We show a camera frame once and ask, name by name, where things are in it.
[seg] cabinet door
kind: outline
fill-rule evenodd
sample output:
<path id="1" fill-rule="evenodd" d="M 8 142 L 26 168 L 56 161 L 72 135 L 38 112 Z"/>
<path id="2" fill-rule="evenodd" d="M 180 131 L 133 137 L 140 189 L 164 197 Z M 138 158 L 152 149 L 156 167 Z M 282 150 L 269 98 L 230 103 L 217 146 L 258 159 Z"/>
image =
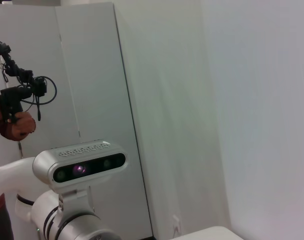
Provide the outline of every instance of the cabinet door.
<path id="1" fill-rule="evenodd" d="M 34 76 L 50 77 L 58 89 L 56 99 L 41 106 L 41 121 L 37 121 L 36 106 L 29 110 L 36 120 L 37 129 L 22 141 L 24 157 L 79 143 L 55 8 L 0 4 L 0 41 L 11 47 L 12 59 L 20 68 L 33 70 Z M 18 85 L 18 82 L 13 79 L 11 84 Z M 48 92 L 41 102 L 50 100 L 53 95 L 54 88 L 48 82 Z M 28 107 L 29 104 L 23 104 L 23 109 Z"/>
<path id="2" fill-rule="evenodd" d="M 152 236 L 113 4 L 56 7 L 81 141 L 114 141 L 128 168 L 91 187 L 96 213 L 124 240 Z"/>

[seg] camera housing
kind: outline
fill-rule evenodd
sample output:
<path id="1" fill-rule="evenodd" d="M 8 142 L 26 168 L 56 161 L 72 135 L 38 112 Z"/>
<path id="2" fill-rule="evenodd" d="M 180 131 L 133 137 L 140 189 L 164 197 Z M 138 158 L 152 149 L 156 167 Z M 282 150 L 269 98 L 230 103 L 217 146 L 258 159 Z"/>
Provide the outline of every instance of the camera housing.
<path id="1" fill-rule="evenodd" d="M 33 162 L 33 172 L 54 192 L 63 194 L 104 182 L 127 164 L 120 146 L 97 140 L 43 151 Z"/>

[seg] black cable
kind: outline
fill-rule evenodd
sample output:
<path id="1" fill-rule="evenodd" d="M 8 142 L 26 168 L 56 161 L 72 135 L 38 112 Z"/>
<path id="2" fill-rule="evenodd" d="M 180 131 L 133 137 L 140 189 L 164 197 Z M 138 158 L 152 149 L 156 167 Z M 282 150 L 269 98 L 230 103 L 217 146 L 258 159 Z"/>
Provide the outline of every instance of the black cable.
<path id="1" fill-rule="evenodd" d="M 0 63 L 0 69 L 2 70 L 2 75 L 3 75 L 4 81 L 5 81 L 6 83 L 8 83 L 8 82 L 9 82 L 9 81 L 8 81 L 8 77 L 7 77 L 6 74 L 5 74 L 5 64 Z"/>
<path id="2" fill-rule="evenodd" d="M 30 206 L 34 205 L 34 203 L 35 203 L 34 201 L 28 200 L 28 199 L 20 196 L 19 194 L 17 194 L 16 197 L 17 197 L 18 201 L 20 201 L 24 204 L 30 205 Z"/>
<path id="3" fill-rule="evenodd" d="M 37 99 L 37 103 L 38 103 L 37 104 L 37 118 L 38 118 L 38 121 L 40 121 L 42 118 L 41 109 L 40 109 L 40 97 L 37 96 L 36 99 Z"/>
<path id="4" fill-rule="evenodd" d="M 16 76 L 16 79 L 17 79 L 17 81 L 18 81 L 21 85 L 23 85 L 24 87 L 26 87 L 27 85 L 25 85 L 25 84 L 21 81 L 21 78 L 20 78 L 20 75 L 19 75 L 19 73 L 21 73 L 21 72 L 18 71 L 17 68 L 18 68 L 18 66 L 15 65 L 15 67 L 14 67 L 14 74 L 15 74 L 15 76 Z"/>
<path id="5" fill-rule="evenodd" d="M 60 227 L 59 229 L 57 230 L 56 232 L 56 235 L 55 235 L 55 240 L 58 240 L 62 230 L 64 229 L 64 227 L 66 227 L 67 224 L 69 224 L 72 220 L 76 219 L 76 218 L 79 218 L 81 216 L 86 216 L 86 215 L 90 215 L 90 216 L 95 216 L 95 213 L 93 212 L 80 212 L 80 213 L 77 213 L 77 214 L 74 214 L 72 215 L 71 217 L 69 217 L 68 219 L 65 220 L 65 222 L 63 222 L 63 224 L 60 224 Z"/>
<path id="6" fill-rule="evenodd" d="M 33 101 L 32 101 L 32 103 L 34 103 L 34 101 L 35 101 L 35 95 L 33 94 Z"/>
<path id="7" fill-rule="evenodd" d="M 47 223 L 48 223 L 48 221 L 50 220 L 50 218 L 51 218 L 51 216 L 57 211 L 57 209 L 58 209 L 58 206 L 57 207 L 55 207 L 48 215 L 47 215 L 47 217 L 45 218 L 45 221 L 44 221 L 44 226 L 43 226 L 43 234 L 44 234 L 44 237 L 45 237 L 45 239 L 47 239 L 46 238 L 46 226 L 47 226 Z"/>
<path id="8" fill-rule="evenodd" d="M 49 77 L 47 77 L 47 76 L 37 76 L 37 77 L 34 78 L 34 79 L 37 80 L 38 78 L 44 78 L 44 79 L 47 79 L 47 80 L 49 80 L 49 81 L 52 82 L 52 84 L 53 84 L 53 86 L 54 86 L 54 88 L 55 88 L 55 94 L 54 94 L 53 98 L 52 98 L 51 100 L 47 101 L 47 102 L 42 102 L 42 103 L 40 103 L 40 102 L 37 103 L 37 101 L 36 101 L 36 103 L 32 103 L 32 102 L 26 101 L 26 100 L 22 100 L 22 102 L 25 102 L 25 103 L 27 103 L 27 104 L 32 104 L 32 105 L 37 105 L 37 104 L 39 104 L 39 105 L 46 105 L 46 104 L 51 103 L 51 102 L 56 98 L 56 96 L 57 96 L 57 87 L 56 87 L 56 84 L 54 83 L 54 81 L 51 80 L 51 79 L 50 79 Z"/>

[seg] white table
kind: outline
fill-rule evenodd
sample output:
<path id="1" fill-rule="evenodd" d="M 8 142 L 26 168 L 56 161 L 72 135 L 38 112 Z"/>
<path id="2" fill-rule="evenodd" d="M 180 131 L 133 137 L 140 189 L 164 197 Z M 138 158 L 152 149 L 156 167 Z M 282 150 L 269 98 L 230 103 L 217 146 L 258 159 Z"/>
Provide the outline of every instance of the white table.
<path id="1" fill-rule="evenodd" d="M 201 231 L 196 231 L 175 240 L 243 240 L 225 227 L 214 226 Z"/>

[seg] person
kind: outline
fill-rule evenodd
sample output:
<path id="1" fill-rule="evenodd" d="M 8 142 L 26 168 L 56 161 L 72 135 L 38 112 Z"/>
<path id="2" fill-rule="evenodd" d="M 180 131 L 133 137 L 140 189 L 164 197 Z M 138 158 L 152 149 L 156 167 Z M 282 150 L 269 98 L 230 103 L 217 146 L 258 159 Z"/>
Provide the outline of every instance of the person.
<path id="1" fill-rule="evenodd" d="M 14 124 L 3 121 L 0 111 L 0 134 L 13 141 L 21 141 L 36 129 L 35 120 L 28 112 L 19 112 L 15 115 L 18 121 Z M 0 240 L 13 240 L 11 220 L 6 208 L 4 194 L 0 196 Z"/>

